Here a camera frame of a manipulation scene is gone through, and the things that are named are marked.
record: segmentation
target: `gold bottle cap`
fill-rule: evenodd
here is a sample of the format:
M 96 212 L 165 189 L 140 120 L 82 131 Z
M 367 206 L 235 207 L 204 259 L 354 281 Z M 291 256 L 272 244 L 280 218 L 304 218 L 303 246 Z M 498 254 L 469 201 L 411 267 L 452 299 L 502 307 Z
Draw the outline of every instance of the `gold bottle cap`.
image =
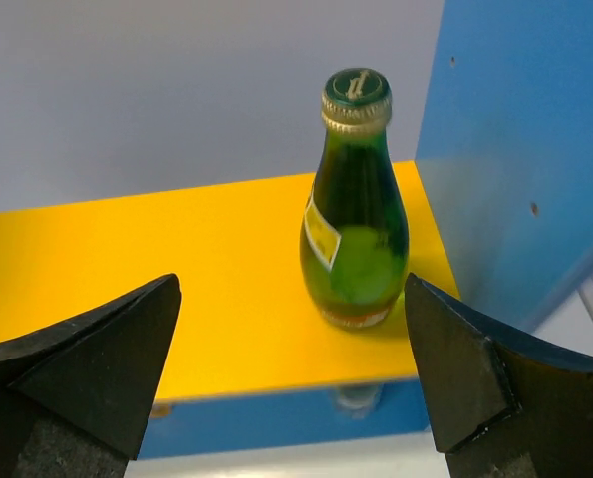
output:
M 350 68 L 334 74 L 323 90 L 322 117 L 325 127 L 336 134 L 379 134 L 392 117 L 387 79 L 368 68 Z

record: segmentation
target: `yellow shelf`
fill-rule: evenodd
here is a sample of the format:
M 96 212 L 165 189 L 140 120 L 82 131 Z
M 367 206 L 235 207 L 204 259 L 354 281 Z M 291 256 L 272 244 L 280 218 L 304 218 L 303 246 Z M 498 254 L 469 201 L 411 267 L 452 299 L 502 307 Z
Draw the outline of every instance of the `yellow shelf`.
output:
M 395 165 L 410 268 L 456 294 L 413 162 Z M 158 400 L 410 376 L 404 318 L 350 334 L 317 314 L 298 241 L 313 174 L 0 214 L 0 342 L 160 275 L 183 303 Z

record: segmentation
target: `white wall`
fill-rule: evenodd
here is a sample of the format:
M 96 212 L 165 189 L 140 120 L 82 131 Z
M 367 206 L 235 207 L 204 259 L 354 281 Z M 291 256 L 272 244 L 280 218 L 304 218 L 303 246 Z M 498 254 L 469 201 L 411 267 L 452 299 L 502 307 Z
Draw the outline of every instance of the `white wall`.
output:
M 334 71 L 415 154 L 443 0 L 0 0 L 0 210 L 314 170 Z
M 593 357 L 593 321 L 576 292 L 539 327 L 535 335 Z

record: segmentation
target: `green glass bottle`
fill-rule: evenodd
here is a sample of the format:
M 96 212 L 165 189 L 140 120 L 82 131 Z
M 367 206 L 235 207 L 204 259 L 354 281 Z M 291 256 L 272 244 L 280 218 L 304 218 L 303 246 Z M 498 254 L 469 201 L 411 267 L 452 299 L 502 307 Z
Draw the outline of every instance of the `green glass bottle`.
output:
M 367 327 L 401 294 L 409 257 L 385 135 L 389 83 L 374 70 L 343 70 L 327 81 L 322 108 L 327 136 L 301 227 L 301 267 L 327 320 Z

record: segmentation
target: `blue wall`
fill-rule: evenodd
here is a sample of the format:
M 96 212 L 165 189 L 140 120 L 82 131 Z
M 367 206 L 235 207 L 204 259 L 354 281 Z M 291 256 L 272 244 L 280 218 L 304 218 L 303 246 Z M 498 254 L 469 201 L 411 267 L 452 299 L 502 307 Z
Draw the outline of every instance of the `blue wall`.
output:
M 464 300 L 532 330 L 593 270 L 593 1 L 447 0 L 416 159 Z
M 139 459 L 192 455 L 425 430 L 429 417 L 420 382 L 387 383 L 363 419 L 337 411 L 325 389 L 272 393 L 177 405 L 148 424 Z

